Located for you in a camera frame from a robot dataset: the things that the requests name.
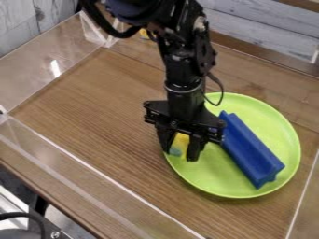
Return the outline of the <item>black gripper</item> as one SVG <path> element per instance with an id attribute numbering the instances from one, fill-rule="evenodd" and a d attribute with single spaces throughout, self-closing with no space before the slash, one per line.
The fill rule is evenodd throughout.
<path id="1" fill-rule="evenodd" d="M 188 134 L 190 143 L 187 147 L 187 161 L 198 160 L 200 151 L 210 142 L 219 144 L 223 137 L 223 129 L 226 122 L 203 106 L 195 117 L 187 119 L 186 116 L 172 116 L 168 111 L 167 101 L 146 101 L 143 103 L 146 109 L 144 121 L 155 125 L 162 149 L 166 153 L 174 144 L 178 133 Z"/>

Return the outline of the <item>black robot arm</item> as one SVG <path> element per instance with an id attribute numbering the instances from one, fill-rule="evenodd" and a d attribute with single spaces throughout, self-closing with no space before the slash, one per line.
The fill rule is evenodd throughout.
<path id="1" fill-rule="evenodd" d="M 158 43 L 166 67 L 164 101 L 147 101 L 144 121 L 154 124 L 163 151 L 171 149 L 176 134 L 190 136 L 186 158 L 194 162 L 206 144 L 219 144 L 226 123 L 204 104 L 206 80 L 216 65 L 211 45 L 210 22 L 198 0 L 105 0 L 111 16 L 128 25 L 119 31 L 103 16 L 97 0 L 80 0 L 81 6 L 101 29 L 116 38 L 128 38 L 144 30 Z"/>

